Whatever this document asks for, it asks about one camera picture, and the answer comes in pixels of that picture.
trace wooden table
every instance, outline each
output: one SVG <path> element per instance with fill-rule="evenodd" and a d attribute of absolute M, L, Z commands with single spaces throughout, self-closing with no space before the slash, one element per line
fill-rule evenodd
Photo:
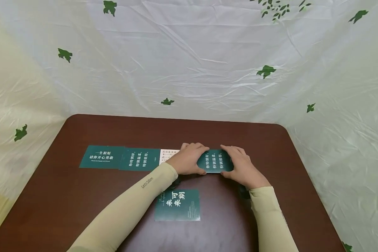
<path fill-rule="evenodd" d="M 0 252 L 64 252 L 113 199 L 147 172 L 81 169 L 88 145 L 179 149 L 240 146 L 274 186 L 300 252 L 344 252 L 287 131 L 275 124 L 70 117 L 0 227 Z M 258 251 L 256 221 L 237 185 L 219 174 L 184 178 L 200 193 L 201 221 L 155 222 L 154 204 L 118 251 Z"/>

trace forearm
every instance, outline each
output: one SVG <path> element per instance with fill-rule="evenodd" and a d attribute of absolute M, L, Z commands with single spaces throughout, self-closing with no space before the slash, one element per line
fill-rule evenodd
<path fill-rule="evenodd" d="M 298 252 L 272 186 L 250 190 L 258 224 L 259 252 Z"/>
<path fill-rule="evenodd" d="M 107 205 L 68 251 L 80 249 L 81 251 L 115 252 L 143 217 L 155 197 L 165 191 L 176 178 L 178 175 L 174 168 L 167 163 L 162 163 Z"/>

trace hand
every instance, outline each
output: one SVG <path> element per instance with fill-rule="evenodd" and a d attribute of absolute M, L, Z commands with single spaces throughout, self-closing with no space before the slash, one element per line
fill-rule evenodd
<path fill-rule="evenodd" d="M 224 145 L 221 145 L 221 148 L 229 154 L 234 163 L 234 170 L 223 171 L 221 175 L 242 184 L 248 189 L 271 186 L 267 178 L 254 167 L 244 149 Z"/>
<path fill-rule="evenodd" d="M 170 159 L 166 160 L 166 163 L 170 164 L 178 175 L 206 175 L 206 171 L 197 166 L 197 160 L 209 149 L 210 148 L 205 147 L 201 143 L 183 143 L 181 150 Z"/>

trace dark green card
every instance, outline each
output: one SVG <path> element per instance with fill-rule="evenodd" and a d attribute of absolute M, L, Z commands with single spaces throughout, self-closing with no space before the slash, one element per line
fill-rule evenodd
<path fill-rule="evenodd" d="M 125 148 L 120 170 L 152 171 L 160 164 L 160 149 Z"/>
<path fill-rule="evenodd" d="M 80 168 L 119 169 L 124 150 L 124 146 L 89 145 Z"/>
<path fill-rule="evenodd" d="M 230 172 L 234 169 L 231 158 L 223 149 L 210 149 L 200 156 L 197 165 L 207 173 Z"/>
<path fill-rule="evenodd" d="M 155 203 L 155 221 L 199 221 L 199 191 L 174 189 L 165 191 Z"/>

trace fabric backdrop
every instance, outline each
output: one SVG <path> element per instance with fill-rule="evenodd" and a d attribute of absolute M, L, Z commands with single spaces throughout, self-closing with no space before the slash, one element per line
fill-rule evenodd
<path fill-rule="evenodd" d="M 378 251 L 378 0 L 0 0 L 0 223 L 78 113 L 283 125 Z"/>

